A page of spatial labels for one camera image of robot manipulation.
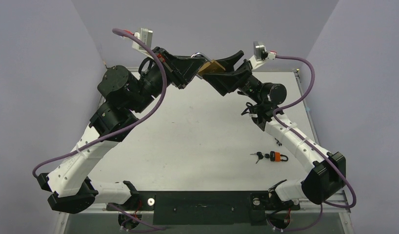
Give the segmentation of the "brass padlock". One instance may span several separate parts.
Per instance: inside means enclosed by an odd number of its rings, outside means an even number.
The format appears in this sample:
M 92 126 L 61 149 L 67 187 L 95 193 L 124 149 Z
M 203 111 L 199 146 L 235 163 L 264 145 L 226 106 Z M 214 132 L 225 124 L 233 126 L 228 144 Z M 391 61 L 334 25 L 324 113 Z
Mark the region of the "brass padlock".
M 204 74 L 222 73 L 225 72 L 225 68 L 216 60 L 210 59 L 208 56 L 201 52 L 194 53 L 192 58 L 204 58 L 206 63 L 199 69 L 197 76 L 202 78 Z

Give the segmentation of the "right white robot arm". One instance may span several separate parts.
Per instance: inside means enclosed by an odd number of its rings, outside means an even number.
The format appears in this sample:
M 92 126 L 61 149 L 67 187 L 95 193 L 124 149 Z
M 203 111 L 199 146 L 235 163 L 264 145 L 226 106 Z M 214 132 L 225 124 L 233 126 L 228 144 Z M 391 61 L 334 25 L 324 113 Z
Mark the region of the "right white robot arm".
M 280 208 L 303 198 L 314 204 L 328 204 L 329 198 L 348 184 L 346 159 L 341 153 L 331 153 L 306 136 L 285 113 L 287 90 L 284 85 L 262 82 L 253 70 L 268 60 L 283 59 L 274 51 L 245 60 L 238 68 L 234 64 L 243 56 L 235 55 L 205 63 L 198 74 L 222 96 L 233 91 L 249 97 L 244 114 L 264 132 L 277 139 L 303 166 L 303 179 L 283 180 L 268 190 L 268 202 Z

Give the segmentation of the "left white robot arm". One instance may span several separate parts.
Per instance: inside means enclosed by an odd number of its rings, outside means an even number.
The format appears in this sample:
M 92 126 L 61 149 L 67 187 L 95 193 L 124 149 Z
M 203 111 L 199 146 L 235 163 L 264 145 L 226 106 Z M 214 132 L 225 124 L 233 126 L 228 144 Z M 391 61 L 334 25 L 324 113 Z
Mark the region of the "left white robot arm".
M 77 214 L 92 204 L 107 203 L 131 210 L 140 204 L 140 195 L 129 181 L 98 182 L 89 173 L 99 161 L 122 142 L 143 112 L 162 91 L 174 85 L 183 89 L 208 61 L 204 55 L 174 56 L 156 47 L 153 58 L 145 58 L 134 76 L 125 66 L 108 68 L 98 91 L 104 103 L 90 118 L 89 125 L 72 151 L 50 173 L 38 175 L 38 183 L 49 191 L 48 203 L 53 211 Z

